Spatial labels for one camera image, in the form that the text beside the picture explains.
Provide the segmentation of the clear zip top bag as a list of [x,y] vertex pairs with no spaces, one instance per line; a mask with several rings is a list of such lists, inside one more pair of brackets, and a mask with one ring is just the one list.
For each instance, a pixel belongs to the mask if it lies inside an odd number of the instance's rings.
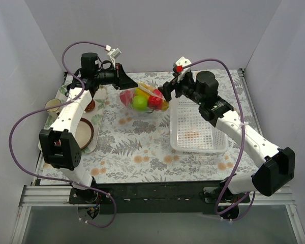
[[127,108],[139,112],[165,112],[169,108],[169,103],[162,93],[144,82],[139,82],[136,88],[121,91],[119,99]]

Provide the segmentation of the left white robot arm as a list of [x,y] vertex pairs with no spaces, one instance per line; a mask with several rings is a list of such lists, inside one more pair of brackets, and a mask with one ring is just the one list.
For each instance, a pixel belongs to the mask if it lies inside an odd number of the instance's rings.
[[76,142],[76,129],[86,107],[101,85],[112,85],[116,90],[138,87],[115,59],[120,55],[118,49],[107,54],[111,66],[103,69],[98,64],[96,53],[84,53],[81,56],[80,78],[70,85],[68,104],[64,106],[57,119],[48,130],[39,133],[44,161],[53,168],[62,171],[71,185],[80,189],[80,197],[86,203],[97,200],[98,191],[92,187],[93,178],[81,166],[81,149]]

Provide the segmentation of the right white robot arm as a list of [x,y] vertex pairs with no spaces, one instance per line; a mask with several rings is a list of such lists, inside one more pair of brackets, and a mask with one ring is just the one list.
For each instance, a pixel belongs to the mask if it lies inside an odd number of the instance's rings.
[[158,90],[168,102],[175,93],[176,98],[185,96],[196,103],[202,118],[237,144],[243,144],[244,151],[257,166],[256,172],[234,175],[225,181],[227,185],[220,188],[224,201],[231,202],[238,194],[252,191],[269,197],[294,178],[295,152],[269,142],[244,124],[233,106],[219,96],[218,87],[212,72],[201,71],[195,77],[187,72],[181,81],[174,78]]

